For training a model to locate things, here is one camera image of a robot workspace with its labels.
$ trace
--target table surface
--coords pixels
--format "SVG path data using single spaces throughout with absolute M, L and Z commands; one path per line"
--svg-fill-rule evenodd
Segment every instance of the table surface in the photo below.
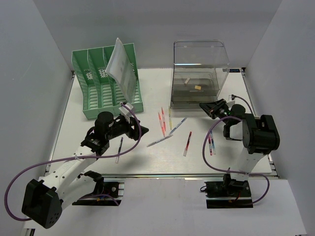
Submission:
M 35 236 L 293 236 L 305 234 L 287 180 L 270 180 L 266 197 L 254 208 L 207 209 L 202 180 L 128 178 L 117 206 L 69 206 L 46 230 L 34 221 Z M 253 199 L 266 181 L 250 179 Z
M 149 128 L 149 132 L 143 136 L 141 142 L 132 152 L 120 157 L 119 164 L 115 164 L 115 158 L 99 159 L 87 168 L 101 174 L 109 175 L 207 175 L 218 174 L 205 165 L 202 159 L 202 144 L 207 131 L 215 122 L 199 112 L 198 117 L 188 118 L 174 132 L 174 136 L 166 141 L 151 147 L 147 144 L 162 138 L 161 127 L 158 120 L 158 112 L 163 107 L 167 133 L 169 130 L 168 105 L 170 103 L 170 88 L 172 69 L 139 69 L 139 82 L 144 105 L 144 112 L 137 117 L 141 125 Z M 228 100 L 228 96 L 235 94 L 249 101 L 248 93 L 241 73 L 229 73 L 219 99 Z M 242 104 L 249 113 L 246 104 L 237 99 L 236 103 Z M 72 156 L 84 139 L 87 130 L 94 126 L 94 120 L 87 120 L 82 112 L 83 96 L 77 79 L 74 79 L 69 101 L 63 118 L 63 123 L 54 151 L 53 159 Z M 173 127 L 188 116 L 181 112 L 174 112 L 172 118 Z M 206 156 L 209 162 L 217 168 L 233 169 L 237 158 L 243 148 L 242 142 L 227 141 L 223 135 L 223 124 L 219 124 L 213 131 L 216 155 L 210 156 L 208 146 Z M 183 152 L 187 143 L 189 132 L 192 132 L 187 156 Z M 120 137 L 110 141 L 110 148 L 105 155 L 116 154 Z M 134 140 L 124 136 L 122 151 L 135 144 Z M 50 172 L 55 170 L 61 162 L 53 163 Z M 271 173 L 267 156 L 259 161 L 254 168 L 255 173 Z

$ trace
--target green plastic crate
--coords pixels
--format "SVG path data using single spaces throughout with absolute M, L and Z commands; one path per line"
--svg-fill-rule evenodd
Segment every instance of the green plastic crate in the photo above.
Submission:
M 124 44 L 136 76 L 136 112 L 143 111 L 134 44 Z M 126 102 L 116 81 L 105 73 L 114 46 L 84 49 L 72 52 L 72 64 L 83 93 L 83 113 L 87 119 L 95 119 L 100 112 L 119 115 L 120 102 Z

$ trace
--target blue pen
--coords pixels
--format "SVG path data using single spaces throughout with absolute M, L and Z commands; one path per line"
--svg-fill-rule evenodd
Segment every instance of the blue pen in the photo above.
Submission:
M 172 134 L 179 126 L 181 126 L 182 123 L 184 123 L 184 121 L 185 121 L 186 119 L 187 119 L 187 117 L 184 118 L 181 122 L 179 122 L 178 125 L 176 125 L 175 128 L 172 129 L 171 132 L 169 132 L 168 135 Z
M 216 154 L 216 149 L 215 149 L 215 142 L 213 141 L 212 131 L 210 132 L 210 136 L 211 136 L 211 142 L 212 142 L 213 155 L 215 155 Z

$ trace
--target pink pen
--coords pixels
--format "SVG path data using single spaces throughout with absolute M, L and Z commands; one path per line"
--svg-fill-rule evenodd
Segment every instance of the pink pen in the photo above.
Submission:
M 158 119 L 159 119 L 159 124 L 161 125 L 163 136 L 165 137 L 165 132 L 164 132 L 164 128 L 163 128 L 163 124 L 162 124 L 162 120 L 161 120 L 161 115 L 159 114 L 159 112 L 158 112 Z
M 162 109 L 162 119 L 163 119 L 164 131 L 166 132 L 166 124 L 165 124 L 165 116 L 164 116 L 164 110 L 163 110 L 163 107 L 161 107 L 161 109 Z

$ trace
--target marker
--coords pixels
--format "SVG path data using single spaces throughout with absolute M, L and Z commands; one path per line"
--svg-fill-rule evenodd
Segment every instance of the marker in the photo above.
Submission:
M 168 139 L 168 138 L 170 138 L 170 137 L 172 137 L 172 136 L 173 136 L 172 134 L 169 134 L 169 135 L 167 135 L 167 136 L 164 137 L 164 138 L 161 138 L 161 139 L 159 139 L 159 140 L 156 140 L 156 141 L 154 141 L 153 143 L 148 144 L 148 145 L 147 145 L 147 148 L 148 148 L 148 147 L 151 147 L 151 146 L 153 146 L 153 145 L 155 145 L 155 144 L 158 144 L 159 142 L 162 142 L 162 141 L 164 141 L 165 139 Z
M 163 127 L 164 127 L 164 131 L 166 132 L 166 124 L 165 124 L 165 116 L 164 116 L 164 110 L 163 110 L 163 107 L 161 107 L 161 109 L 162 109 Z
M 208 143 L 209 143 L 209 149 L 210 149 L 210 156 L 212 156 L 212 147 L 211 147 L 211 138 L 210 138 L 210 135 L 208 136 Z
M 172 130 L 171 107 L 168 106 L 169 129 Z
M 159 114 L 159 112 L 158 112 L 158 119 L 159 119 L 159 124 L 161 125 L 163 136 L 165 137 L 165 132 L 164 132 L 164 128 L 163 128 L 163 124 L 162 124 L 162 120 L 161 120 L 161 115 Z
M 187 144 L 186 144 L 186 148 L 185 148 L 185 150 L 184 150 L 183 156 L 186 156 L 186 155 L 187 155 L 188 146 L 189 146 L 189 143 L 190 143 L 190 138 L 191 138 L 191 132 L 189 133 L 188 140 L 187 140 Z
M 184 119 L 182 119 L 182 121 L 179 122 L 178 125 L 176 125 L 175 128 L 171 130 L 171 132 L 169 132 L 169 134 L 174 133 L 174 131 L 175 131 L 179 126 L 181 126 L 181 124 L 184 123 L 184 121 L 185 121 L 186 119 L 187 119 L 187 117 L 184 118 Z
M 124 140 L 124 138 L 122 137 L 122 138 L 120 139 L 120 144 L 119 144 L 119 148 L 118 148 L 118 154 L 119 154 L 120 151 L 122 150 L 123 140 Z M 116 157 L 115 163 L 118 164 L 118 162 L 119 162 L 119 156 Z
M 213 141 L 213 134 L 212 131 L 210 132 L 211 135 L 211 142 L 212 142 L 212 149 L 213 149 L 213 155 L 216 154 L 216 149 L 215 149 L 215 142 Z

